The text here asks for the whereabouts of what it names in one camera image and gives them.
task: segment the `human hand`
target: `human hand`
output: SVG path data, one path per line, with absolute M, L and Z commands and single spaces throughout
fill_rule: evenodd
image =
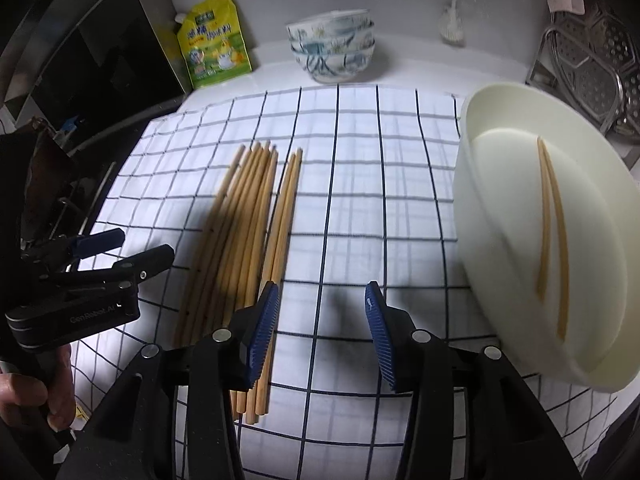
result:
M 76 416 L 74 381 L 71 373 L 71 345 L 56 350 L 56 371 L 49 385 L 29 376 L 0 374 L 0 416 L 9 426 L 22 423 L 19 406 L 48 403 L 47 421 L 55 431 L 68 428 Z

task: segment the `bundle of chopsticks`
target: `bundle of chopsticks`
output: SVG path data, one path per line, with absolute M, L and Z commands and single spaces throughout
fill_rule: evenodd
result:
M 302 150 L 286 165 L 269 229 L 278 152 L 268 141 L 244 151 L 244 145 L 238 148 L 196 245 L 174 334 L 176 347 L 227 326 L 234 311 L 255 303 L 265 282 L 281 284 Z M 245 413 L 248 424 L 267 412 L 272 361 L 273 337 L 254 387 L 248 393 L 231 392 L 234 416 Z

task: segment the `yellow packet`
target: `yellow packet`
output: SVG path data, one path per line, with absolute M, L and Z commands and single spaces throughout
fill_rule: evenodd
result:
M 206 0 L 194 6 L 178 31 L 178 43 L 194 89 L 251 72 L 231 0 Z

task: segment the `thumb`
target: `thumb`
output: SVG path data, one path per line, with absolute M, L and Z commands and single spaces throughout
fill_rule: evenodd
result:
M 0 403 L 41 406 L 47 402 L 47 387 L 41 381 L 20 374 L 0 374 Z

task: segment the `bowl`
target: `bowl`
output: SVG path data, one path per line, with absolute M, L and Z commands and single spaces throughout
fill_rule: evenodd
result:
M 367 9 L 332 10 L 303 20 L 287 23 L 289 41 L 345 36 L 371 25 Z
M 458 254 L 497 335 L 542 374 L 624 388 L 640 370 L 640 193 L 620 157 L 519 84 L 469 97 L 460 132 Z
M 374 44 L 373 24 L 341 36 L 289 40 L 289 43 L 298 54 L 344 54 L 366 50 Z
M 319 83 L 342 83 L 354 78 L 369 65 L 375 43 L 369 48 L 344 54 L 301 54 L 293 55 L 302 70 Z

